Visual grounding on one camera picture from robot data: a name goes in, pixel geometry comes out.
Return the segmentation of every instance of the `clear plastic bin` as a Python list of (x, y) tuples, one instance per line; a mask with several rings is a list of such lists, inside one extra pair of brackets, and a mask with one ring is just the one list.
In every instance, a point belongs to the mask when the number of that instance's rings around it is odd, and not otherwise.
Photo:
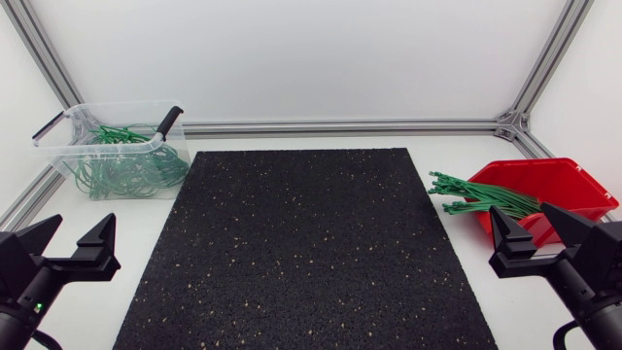
[(178, 105), (74, 106), (32, 137), (35, 153), (94, 200), (174, 198), (190, 169)]

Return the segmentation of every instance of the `cable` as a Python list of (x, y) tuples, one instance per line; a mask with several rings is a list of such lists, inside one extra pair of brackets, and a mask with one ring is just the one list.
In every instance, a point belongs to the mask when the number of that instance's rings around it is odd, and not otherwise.
[(430, 175), (436, 176), (438, 180), (432, 182), (434, 188), (428, 193), (450, 194), (466, 198), (466, 201), (443, 204), (443, 210), (449, 214), (488, 211), (493, 205), (519, 220), (540, 212), (540, 203), (537, 198), (513, 189), (472, 183), (435, 171), (430, 172)]
[[(129, 130), (131, 125), (115, 128), (100, 125), (93, 133), (91, 144), (135, 144), (149, 141), (150, 138)], [(72, 168), (65, 166), (74, 174), (76, 186), (90, 198), (118, 196), (149, 197), (161, 189), (181, 184), (190, 166), (179, 158), (177, 150), (162, 144), (148, 153), (84, 156)]]
[(579, 326), (576, 321), (572, 320), (565, 325), (561, 326), (553, 335), (553, 349), (554, 350), (566, 350), (566, 334), (572, 329)]
[(54, 338), (45, 334), (44, 332), (35, 331), (35, 333), (32, 334), (32, 338), (49, 350), (62, 350), (60, 344), (58, 344), (58, 342), (54, 340)]

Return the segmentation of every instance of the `speckled mat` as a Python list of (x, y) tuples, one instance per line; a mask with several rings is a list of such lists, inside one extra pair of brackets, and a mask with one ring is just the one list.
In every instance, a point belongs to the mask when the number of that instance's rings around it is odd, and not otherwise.
[(115, 348), (496, 345), (391, 149), (197, 154)]

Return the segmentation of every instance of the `aluminum frame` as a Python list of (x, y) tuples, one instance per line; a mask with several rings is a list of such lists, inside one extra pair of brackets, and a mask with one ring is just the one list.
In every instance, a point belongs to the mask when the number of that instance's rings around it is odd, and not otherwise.
[[(84, 103), (28, 0), (0, 0), (24, 45), (64, 108)], [(531, 133), (531, 111), (566, 53), (594, 0), (567, 0), (536, 64), (514, 103), (500, 116), (481, 120), (407, 120), (350, 122), (206, 122), (184, 125), (189, 139), (378, 135), (495, 135), (526, 158), (553, 154)], [(62, 184), (48, 166), (0, 217), (0, 230), (27, 226)]]

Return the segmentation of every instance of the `white table surface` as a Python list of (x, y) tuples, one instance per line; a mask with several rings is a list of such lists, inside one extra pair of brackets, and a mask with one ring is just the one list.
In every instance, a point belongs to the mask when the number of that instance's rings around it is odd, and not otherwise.
[[(408, 149), (426, 188), (429, 171), (467, 179), (493, 160), (523, 156), (510, 143), (491, 136), (400, 136), (258, 138), (190, 140), (198, 151)], [(548, 283), (539, 277), (499, 279), (488, 265), (492, 243), (472, 215), (450, 216), (441, 203), (454, 198), (432, 195), (432, 203), (450, 237), (497, 345), (509, 349), (552, 349), (553, 333), (571, 320)], [(116, 256), (122, 268), (111, 282), (67, 285), (40, 326), (63, 349), (111, 349), (121, 323), (164, 226), (173, 200), (90, 201), (72, 181), (65, 182), (36, 221), (61, 214), (64, 221), (45, 252), (69, 257), (76, 241), (108, 213), (117, 215)], [(569, 350), (593, 349), (581, 330), (567, 338)], [(33, 341), (28, 349), (41, 349)]]

